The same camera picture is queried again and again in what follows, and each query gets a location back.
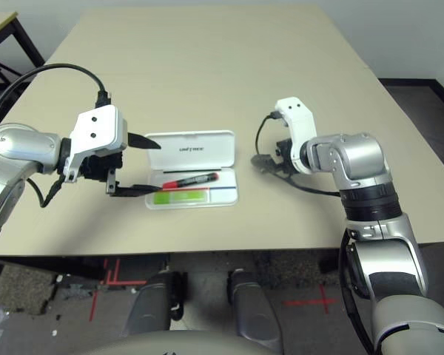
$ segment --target red pen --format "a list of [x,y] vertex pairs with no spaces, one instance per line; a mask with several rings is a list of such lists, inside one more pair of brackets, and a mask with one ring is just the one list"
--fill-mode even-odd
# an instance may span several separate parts
[[164,183],[161,188],[162,189],[177,189],[179,187],[195,185],[196,183],[208,183],[210,181],[216,181],[218,178],[219,178],[219,175],[217,172],[211,172],[210,174],[188,177],[187,179],[169,181],[167,183]]

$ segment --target wall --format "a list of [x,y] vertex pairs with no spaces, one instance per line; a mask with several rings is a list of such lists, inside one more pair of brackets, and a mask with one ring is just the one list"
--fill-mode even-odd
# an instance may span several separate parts
[[[262,4],[279,0],[0,0],[16,10],[41,54],[48,58],[77,23],[83,9],[175,4]],[[297,0],[319,4],[379,77],[438,78],[444,85],[444,0]],[[17,70],[32,68],[9,38],[0,60]]]

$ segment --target table leg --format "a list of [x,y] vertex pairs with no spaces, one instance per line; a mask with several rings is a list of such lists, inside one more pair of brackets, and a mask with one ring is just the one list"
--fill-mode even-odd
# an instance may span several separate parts
[[40,67],[41,65],[43,65],[44,64],[43,57],[41,57],[41,54],[39,54],[38,50],[31,41],[30,37],[28,37],[28,34],[21,26],[20,21],[18,21],[18,19],[15,18],[11,22],[11,24],[15,28],[13,36],[15,36],[18,44],[20,44],[21,48],[23,48],[23,51],[28,55],[32,63],[35,64],[36,67]]

